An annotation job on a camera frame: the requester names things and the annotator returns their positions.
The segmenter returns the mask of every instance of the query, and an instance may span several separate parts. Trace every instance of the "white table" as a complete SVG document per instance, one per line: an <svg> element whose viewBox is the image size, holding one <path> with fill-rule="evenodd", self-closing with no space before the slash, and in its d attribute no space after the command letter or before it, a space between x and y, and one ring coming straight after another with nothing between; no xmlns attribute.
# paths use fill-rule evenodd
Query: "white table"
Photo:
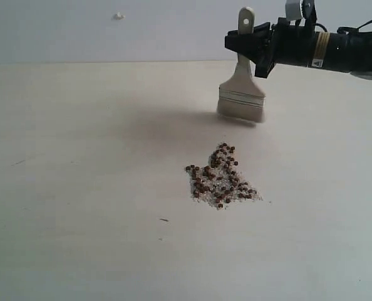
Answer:
<svg viewBox="0 0 372 301"><path fill-rule="evenodd" d="M276 66L249 127L234 66L0 66L1 301L372 300L372 82ZM190 199L223 140L264 201Z"/></svg>

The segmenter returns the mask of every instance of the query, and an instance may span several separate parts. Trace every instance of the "table surface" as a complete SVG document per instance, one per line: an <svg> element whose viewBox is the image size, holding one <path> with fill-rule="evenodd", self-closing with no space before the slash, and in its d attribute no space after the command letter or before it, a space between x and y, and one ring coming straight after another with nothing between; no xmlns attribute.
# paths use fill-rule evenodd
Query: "table surface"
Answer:
<svg viewBox="0 0 372 301"><path fill-rule="evenodd" d="M234 67L1 65L0 300L372 300L372 82L276 66L251 126ZM264 201L190 198L221 141Z"/></svg>

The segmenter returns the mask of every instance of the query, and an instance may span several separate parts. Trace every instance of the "scratch mark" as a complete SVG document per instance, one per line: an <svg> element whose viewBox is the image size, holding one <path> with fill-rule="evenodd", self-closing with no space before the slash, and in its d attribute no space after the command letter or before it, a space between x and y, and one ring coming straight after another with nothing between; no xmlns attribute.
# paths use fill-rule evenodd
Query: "scratch mark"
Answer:
<svg viewBox="0 0 372 301"><path fill-rule="evenodd" d="M18 164L23 163L23 162L26 162L26 160L19 161L19 162L15 163L15 164L12 164L11 166L15 166L15 165L18 165Z"/></svg>

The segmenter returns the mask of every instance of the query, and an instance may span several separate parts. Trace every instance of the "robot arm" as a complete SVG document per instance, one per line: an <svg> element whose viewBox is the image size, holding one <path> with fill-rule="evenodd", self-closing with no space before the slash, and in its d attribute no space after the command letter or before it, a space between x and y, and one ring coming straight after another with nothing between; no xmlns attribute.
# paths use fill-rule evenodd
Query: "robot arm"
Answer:
<svg viewBox="0 0 372 301"><path fill-rule="evenodd" d="M372 31L340 27L328 33L317 23L314 0L287 0L286 18L254 27L252 34L229 31L225 47L256 64L255 76L267 78L277 63L337 72L372 80Z"/></svg>

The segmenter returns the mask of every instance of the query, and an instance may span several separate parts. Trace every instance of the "white wall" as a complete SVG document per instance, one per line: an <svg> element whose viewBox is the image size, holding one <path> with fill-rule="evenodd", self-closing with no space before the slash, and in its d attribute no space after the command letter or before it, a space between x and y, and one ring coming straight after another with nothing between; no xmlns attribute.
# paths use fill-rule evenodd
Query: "white wall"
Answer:
<svg viewBox="0 0 372 301"><path fill-rule="evenodd" d="M219 60L242 6L256 23L284 16L285 0L0 0L0 63ZM372 0L317 1L335 31L372 18ZM121 21L111 17L120 11Z"/></svg>

